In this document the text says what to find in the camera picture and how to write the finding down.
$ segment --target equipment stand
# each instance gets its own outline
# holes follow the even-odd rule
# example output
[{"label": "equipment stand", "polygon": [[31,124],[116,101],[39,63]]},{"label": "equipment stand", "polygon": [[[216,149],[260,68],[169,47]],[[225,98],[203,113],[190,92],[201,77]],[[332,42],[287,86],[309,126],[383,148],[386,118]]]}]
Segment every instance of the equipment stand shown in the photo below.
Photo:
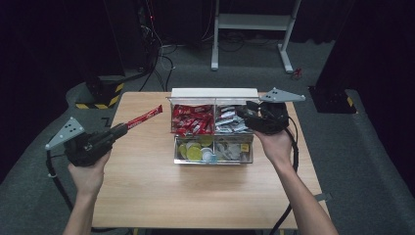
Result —
[{"label": "equipment stand", "polygon": [[245,15],[245,14],[219,14],[219,0],[216,0],[216,10],[214,18],[214,36],[211,53],[211,69],[219,69],[218,34],[220,28],[234,29],[259,29],[259,30],[279,30],[286,31],[283,44],[278,44],[278,52],[287,73],[292,73],[290,59],[287,55],[287,45],[296,22],[297,12],[299,11],[301,0],[296,0],[294,10],[289,16],[271,15]]}]

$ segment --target clear plastic organizer box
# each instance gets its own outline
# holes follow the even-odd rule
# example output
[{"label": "clear plastic organizer box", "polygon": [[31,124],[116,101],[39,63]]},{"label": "clear plastic organizer box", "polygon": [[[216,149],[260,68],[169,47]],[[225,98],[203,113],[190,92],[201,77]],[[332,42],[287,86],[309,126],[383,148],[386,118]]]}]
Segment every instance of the clear plastic organizer box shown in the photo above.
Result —
[{"label": "clear plastic organizer box", "polygon": [[172,97],[167,97],[176,164],[239,165],[254,161],[253,132],[236,116],[235,109],[247,101],[258,102],[256,89],[180,91],[175,94],[173,89]]}]

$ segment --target human arm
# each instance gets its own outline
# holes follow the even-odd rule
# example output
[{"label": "human arm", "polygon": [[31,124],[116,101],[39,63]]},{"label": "human arm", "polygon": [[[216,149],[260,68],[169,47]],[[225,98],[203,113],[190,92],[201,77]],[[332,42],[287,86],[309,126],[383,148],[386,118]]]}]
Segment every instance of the human arm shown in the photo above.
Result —
[{"label": "human arm", "polygon": [[68,169],[76,186],[76,201],[64,234],[90,234],[95,202],[104,181],[104,166],[111,151],[91,166],[74,166]]},{"label": "human arm", "polygon": [[256,131],[254,134],[277,171],[301,234],[338,234],[330,217],[294,171],[290,161],[292,141],[287,132],[265,135]]}]

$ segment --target hand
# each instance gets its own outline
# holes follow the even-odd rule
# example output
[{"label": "hand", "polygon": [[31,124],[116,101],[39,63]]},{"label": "hand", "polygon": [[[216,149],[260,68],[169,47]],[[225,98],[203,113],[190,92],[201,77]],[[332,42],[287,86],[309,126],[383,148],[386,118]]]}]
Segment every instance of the hand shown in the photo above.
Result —
[{"label": "hand", "polygon": [[69,164],[68,170],[81,197],[96,198],[104,181],[104,166],[110,158],[108,151],[100,160],[91,166],[74,166]]},{"label": "hand", "polygon": [[285,130],[273,135],[266,135],[258,131],[254,131],[254,134],[259,138],[265,156],[274,165],[291,164],[292,141]]}]

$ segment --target red candy wrapper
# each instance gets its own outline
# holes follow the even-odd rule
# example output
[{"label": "red candy wrapper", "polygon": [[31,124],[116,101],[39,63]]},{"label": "red candy wrapper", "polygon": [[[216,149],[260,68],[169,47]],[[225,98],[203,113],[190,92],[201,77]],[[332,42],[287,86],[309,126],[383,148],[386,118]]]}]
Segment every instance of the red candy wrapper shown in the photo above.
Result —
[{"label": "red candy wrapper", "polygon": [[148,119],[150,119],[150,118],[152,118],[152,117],[154,117],[154,116],[156,116],[160,113],[162,113],[162,106],[161,105],[159,105],[157,108],[147,112],[146,114],[144,114],[140,117],[136,117],[135,119],[129,121],[127,123],[127,127],[128,127],[128,129],[131,129],[132,127],[134,127],[134,126],[142,123],[143,121],[146,121],[146,120],[148,120]]},{"label": "red candy wrapper", "polygon": [[180,134],[211,133],[206,128],[213,117],[212,105],[184,106],[175,105],[172,113],[171,131]]}]

